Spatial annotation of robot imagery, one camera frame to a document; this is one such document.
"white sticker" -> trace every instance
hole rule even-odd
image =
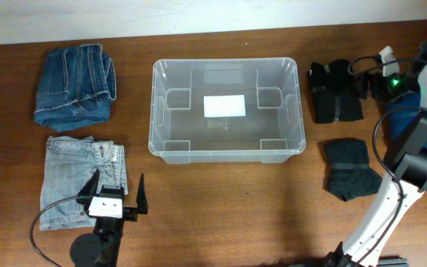
[[[245,96],[204,96],[204,117],[245,116]]]

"white wall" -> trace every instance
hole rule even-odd
[[[427,0],[0,0],[0,44],[427,19]]]

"cable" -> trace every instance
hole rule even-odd
[[[37,220],[40,218],[40,216],[43,215],[43,213],[46,212],[48,209],[50,209],[53,206],[58,205],[60,203],[67,202],[67,201],[70,201],[70,200],[76,200],[78,198],[79,197],[68,197],[68,198],[64,198],[63,200],[55,201],[54,203],[50,204],[49,206],[47,206],[43,210],[41,210],[41,212],[39,212],[37,214],[37,216],[34,218],[33,223],[30,225],[30,230],[29,230],[30,243],[33,244],[33,248],[37,251],[37,253],[39,253],[39,255],[41,255],[41,257],[43,257],[44,260],[48,261],[53,266],[61,267],[59,264],[57,264],[56,262],[54,262],[53,260],[51,260],[49,257],[47,257],[44,253],[42,253],[42,251],[36,245],[36,242],[34,242],[34,236],[33,236],[33,234],[34,234],[34,226],[36,225]]]
[[[348,73],[351,75],[360,75],[364,72],[369,72],[371,70],[375,70],[381,67],[384,67],[386,65],[390,65],[390,64],[394,64],[394,63],[398,63],[398,62],[405,62],[405,61],[413,61],[413,62],[422,62],[427,64],[426,60],[423,59],[417,59],[417,58],[405,58],[405,59],[396,59],[390,62],[386,62],[385,64],[381,64],[378,65],[376,67],[372,67],[368,70],[364,70],[361,71],[359,73],[352,73],[351,72],[351,67],[353,64],[357,63],[358,61],[362,60],[362,59],[368,59],[371,58],[370,56],[364,56],[362,58],[356,59],[355,61],[353,61],[349,66],[348,66]],[[358,260],[355,262],[354,266],[360,265],[360,263],[366,258],[368,257],[374,250],[375,248],[382,242],[383,238],[385,238],[385,235],[388,233],[388,231],[390,230],[391,226],[394,224],[395,220],[398,218],[398,215],[400,214],[401,211],[401,207],[403,206],[403,201],[405,199],[405,195],[403,193],[403,187],[401,185],[401,182],[398,178],[396,178],[396,176],[394,175],[393,171],[390,170],[390,168],[388,168],[388,166],[386,166],[386,164],[383,162],[381,156],[378,154],[378,150],[377,150],[377,132],[378,132],[378,127],[382,124],[383,120],[385,120],[387,117],[389,117],[390,115],[392,115],[393,113],[396,113],[398,111],[404,111],[404,110],[413,110],[413,111],[426,111],[427,112],[427,108],[422,108],[422,107],[398,107],[398,108],[394,108],[391,109],[387,112],[385,112],[385,114],[383,114],[383,116],[378,120],[377,124],[375,125],[375,129],[372,135],[372,139],[371,139],[371,144],[372,144],[372,148],[375,154],[375,157],[377,158],[378,163],[381,164],[381,166],[385,169],[385,171],[391,176],[391,180],[393,182],[395,182],[398,185],[398,188],[400,190],[399,194],[400,194],[400,201],[398,202],[398,207],[397,210],[395,211],[393,217],[390,220],[390,223],[386,226],[385,230],[383,231],[383,233],[380,235],[380,237],[377,239],[377,241],[375,242],[375,244]]]

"light blue denim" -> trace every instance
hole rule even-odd
[[[37,87],[34,121],[59,133],[106,122],[115,99],[115,67],[101,44],[53,50]]]
[[[68,136],[49,137],[45,155],[41,210],[66,197],[76,196],[85,183],[100,170],[98,192],[102,185],[122,186],[128,194],[125,149],[113,142],[95,142],[93,137],[74,139]],[[84,213],[75,200],[47,210],[40,219],[43,230],[91,227],[95,219]]]

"dark blue denim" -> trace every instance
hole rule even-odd
[[[115,99],[115,67],[101,44],[53,50],[37,88],[34,121],[59,133],[106,122]]]

